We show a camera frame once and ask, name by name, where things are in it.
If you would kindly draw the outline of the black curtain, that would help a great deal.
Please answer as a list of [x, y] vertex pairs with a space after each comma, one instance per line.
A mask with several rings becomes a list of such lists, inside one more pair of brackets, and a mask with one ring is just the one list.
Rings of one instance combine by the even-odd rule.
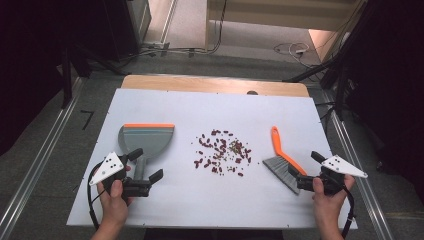
[[380, 160], [424, 191], [424, 0], [368, 0], [352, 36], [346, 103]]
[[0, 156], [60, 91], [72, 98], [71, 71], [90, 59], [112, 72], [137, 51], [131, 0], [0, 0]]

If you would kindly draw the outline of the light wooden furniture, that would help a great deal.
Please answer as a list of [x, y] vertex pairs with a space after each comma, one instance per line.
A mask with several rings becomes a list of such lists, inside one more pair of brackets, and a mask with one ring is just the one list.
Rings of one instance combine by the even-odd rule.
[[361, 16], [368, 0], [207, 0], [206, 23], [231, 22], [309, 29], [325, 58]]

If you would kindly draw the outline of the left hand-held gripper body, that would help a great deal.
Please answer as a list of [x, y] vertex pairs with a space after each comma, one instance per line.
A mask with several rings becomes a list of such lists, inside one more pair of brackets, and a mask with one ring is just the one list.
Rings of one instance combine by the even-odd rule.
[[89, 185], [94, 186], [102, 182], [104, 187], [115, 180], [123, 182], [124, 197], [148, 197], [152, 184], [149, 180], [134, 180], [127, 176], [128, 154], [118, 156], [110, 152], [105, 159], [96, 167], [95, 173], [89, 179]]

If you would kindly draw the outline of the wooden table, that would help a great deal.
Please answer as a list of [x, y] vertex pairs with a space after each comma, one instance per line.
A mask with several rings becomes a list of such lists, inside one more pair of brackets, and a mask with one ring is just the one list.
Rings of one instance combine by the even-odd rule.
[[128, 75], [124, 89], [148, 89], [184, 92], [250, 94], [264, 96], [308, 97], [302, 83], [243, 80], [226, 77], [197, 77], [183, 75]]

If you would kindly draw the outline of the person's left hand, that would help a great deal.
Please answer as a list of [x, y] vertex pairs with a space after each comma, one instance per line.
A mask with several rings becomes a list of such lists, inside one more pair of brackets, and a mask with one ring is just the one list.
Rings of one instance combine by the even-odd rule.
[[103, 210], [100, 226], [123, 226], [128, 217], [128, 205], [122, 199], [122, 181], [115, 180], [110, 187], [110, 192], [105, 190], [102, 182], [99, 182], [96, 187], [100, 193], [100, 202]]

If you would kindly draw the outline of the grey dustpan with orange edge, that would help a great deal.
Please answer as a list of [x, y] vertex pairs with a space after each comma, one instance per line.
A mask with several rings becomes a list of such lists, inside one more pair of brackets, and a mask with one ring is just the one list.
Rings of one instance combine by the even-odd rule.
[[118, 143], [124, 153], [142, 149], [143, 154], [135, 162], [134, 179], [142, 180], [147, 161], [160, 155], [170, 143], [174, 124], [126, 123], [118, 133]]

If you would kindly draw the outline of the red kidney beans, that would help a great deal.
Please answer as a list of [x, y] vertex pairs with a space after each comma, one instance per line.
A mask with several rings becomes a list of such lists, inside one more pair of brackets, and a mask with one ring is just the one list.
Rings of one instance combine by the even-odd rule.
[[201, 133], [190, 143], [196, 158], [195, 169], [204, 169], [217, 176], [234, 174], [243, 177], [253, 162], [252, 148], [229, 130], [212, 129]]

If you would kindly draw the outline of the orange brush with grey bristles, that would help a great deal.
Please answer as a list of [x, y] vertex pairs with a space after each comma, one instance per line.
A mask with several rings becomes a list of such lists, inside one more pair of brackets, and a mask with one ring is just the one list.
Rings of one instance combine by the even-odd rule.
[[271, 140], [276, 156], [263, 160], [262, 163], [294, 194], [299, 195], [300, 190], [297, 187], [297, 180], [289, 174], [288, 166], [294, 166], [300, 172], [300, 175], [303, 176], [306, 176], [307, 172], [283, 151], [279, 130], [276, 126], [271, 128]]

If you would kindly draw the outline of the person's right hand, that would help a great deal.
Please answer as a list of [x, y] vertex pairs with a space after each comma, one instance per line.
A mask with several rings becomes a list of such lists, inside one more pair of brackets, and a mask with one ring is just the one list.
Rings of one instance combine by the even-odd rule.
[[341, 190], [333, 196], [327, 196], [324, 193], [324, 184], [318, 177], [313, 179], [313, 190], [312, 199], [315, 217], [324, 221], [338, 221], [341, 207], [348, 193]]

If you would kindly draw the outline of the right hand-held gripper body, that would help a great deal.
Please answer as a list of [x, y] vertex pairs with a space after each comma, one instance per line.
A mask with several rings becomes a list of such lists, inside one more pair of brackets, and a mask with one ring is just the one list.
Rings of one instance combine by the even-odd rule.
[[346, 174], [360, 178], [368, 177], [367, 173], [338, 155], [326, 158], [320, 165], [321, 171], [318, 178], [320, 178], [324, 184], [324, 193], [326, 195], [335, 195], [343, 189], [344, 177]]

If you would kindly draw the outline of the aluminium floor rail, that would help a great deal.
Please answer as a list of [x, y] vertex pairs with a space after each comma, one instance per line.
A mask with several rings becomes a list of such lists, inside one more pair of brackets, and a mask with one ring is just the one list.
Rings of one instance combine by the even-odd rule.
[[[330, 114], [330, 119], [335, 127], [338, 138], [341, 142], [346, 159], [355, 167], [361, 168], [362, 164], [357, 152], [352, 144], [352, 140], [348, 134], [345, 123], [342, 122], [336, 113]], [[357, 186], [361, 197], [364, 201], [367, 213], [370, 217], [372, 225], [378, 240], [395, 240], [394, 235], [388, 225], [384, 213], [380, 207], [377, 197], [373, 191], [368, 178], [357, 178]]]
[[35, 155], [29, 170], [25, 174], [16, 193], [12, 196], [11, 201], [8, 203], [0, 221], [0, 240], [8, 240], [10, 237], [80, 98], [85, 82], [86, 80], [84, 78], [76, 78], [72, 85], [73, 96], [71, 100], [65, 108], [59, 111], [53, 126], [50, 128], [47, 137]]

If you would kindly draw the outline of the green mung beans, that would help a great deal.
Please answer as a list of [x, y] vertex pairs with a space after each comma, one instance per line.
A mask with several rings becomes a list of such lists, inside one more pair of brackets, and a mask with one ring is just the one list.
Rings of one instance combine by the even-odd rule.
[[250, 153], [251, 150], [238, 139], [219, 139], [210, 160], [213, 165], [212, 172], [223, 176], [224, 171], [227, 171], [242, 177], [242, 164], [249, 166], [252, 161]]

